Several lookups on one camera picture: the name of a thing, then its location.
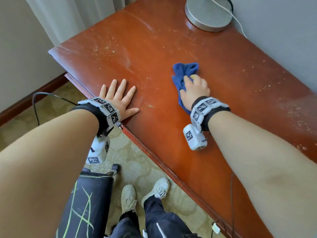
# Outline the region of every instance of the cleaning rag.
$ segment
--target cleaning rag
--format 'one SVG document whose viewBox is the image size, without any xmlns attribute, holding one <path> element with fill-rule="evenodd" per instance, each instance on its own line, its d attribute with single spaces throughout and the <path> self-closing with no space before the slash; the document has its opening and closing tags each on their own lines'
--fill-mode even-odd
<svg viewBox="0 0 317 238">
<path fill-rule="evenodd" d="M 177 63 L 177 64 L 173 65 L 173 70 L 174 70 L 175 75 L 172 76 L 172 79 L 173 79 L 173 82 L 174 82 L 174 84 L 177 88 L 177 91 L 178 91 L 178 104 L 185 110 L 186 113 L 188 113 L 190 115 L 191 111 L 189 111 L 187 108 L 185 108 L 182 100 L 180 99 L 179 91 L 181 89 L 186 91 L 185 83 L 184 83 L 184 76 L 187 76 L 190 78 L 190 75 L 196 74 L 196 72 L 198 70 L 198 63 L 196 63 L 196 62 L 189 63 L 189 64 Z"/>
</svg>

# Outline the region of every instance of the dark blue pants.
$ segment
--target dark blue pants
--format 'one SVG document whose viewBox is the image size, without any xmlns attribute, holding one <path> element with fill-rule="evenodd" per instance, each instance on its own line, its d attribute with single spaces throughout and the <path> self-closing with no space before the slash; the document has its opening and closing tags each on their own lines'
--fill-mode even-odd
<svg viewBox="0 0 317 238">
<path fill-rule="evenodd" d="M 164 211 L 159 198 L 149 197 L 144 202 L 144 210 L 145 228 L 149 238 L 162 238 L 156 223 L 160 225 L 167 238 L 183 238 L 183 235 L 191 234 L 189 228 L 176 214 Z M 124 213 L 110 237 L 141 238 L 137 214 L 133 211 Z"/>
</svg>

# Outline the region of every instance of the metal disc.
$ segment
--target metal disc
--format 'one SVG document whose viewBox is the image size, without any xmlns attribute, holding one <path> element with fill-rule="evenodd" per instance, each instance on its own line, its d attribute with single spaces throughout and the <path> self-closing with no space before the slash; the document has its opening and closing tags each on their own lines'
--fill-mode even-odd
<svg viewBox="0 0 317 238">
<path fill-rule="evenodd" d="M 227 0 L 215 1 L 231 11 L 230 3 Z M 232 15 L 217 6 L 212 0 L 187 0 L 185 14 L 192 24 L 208 32 L 220 32 L 232 20 Z"/>
</svg>

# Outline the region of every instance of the white sheer curtain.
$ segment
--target white sheer curtain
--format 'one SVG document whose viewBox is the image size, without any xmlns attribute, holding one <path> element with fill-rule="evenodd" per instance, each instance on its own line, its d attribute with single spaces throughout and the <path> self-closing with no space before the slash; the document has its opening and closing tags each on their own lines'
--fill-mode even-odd
<svg viewBox="0 0 317 238">
<path fill-rule="evenodd" d="M 124 0 L 26 0 L 55 46 L 125 7 Z"/>
</svg>

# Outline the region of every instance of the sneaker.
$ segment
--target sneaker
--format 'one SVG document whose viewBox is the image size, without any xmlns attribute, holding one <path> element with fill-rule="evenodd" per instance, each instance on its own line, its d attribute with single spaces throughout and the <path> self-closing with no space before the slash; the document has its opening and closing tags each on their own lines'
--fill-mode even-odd
<svg viewBox="0 0 317 238">
<path fill-rule="evenodd" d="M 136 192 L 133 185 L 126 185 L 121 193 L 121 207 L 122 214 L 132 210 L 136 212 L 135 206 L 137 204 Z"/>
<path fill-rule="evenodd" d="M 168 181 L 168 179 L 166 178 L 159 179 L 155 183 L 152 191 L 142 198 L 141 200 L 142 207 L 144 207 L 145 200 L 149 198 L 150 196 L 155 196 L 156 198 L 159 198 L 159 199 L 165 198 L 169 188 L 170 188 L 170 182 Z"/>
</svg>

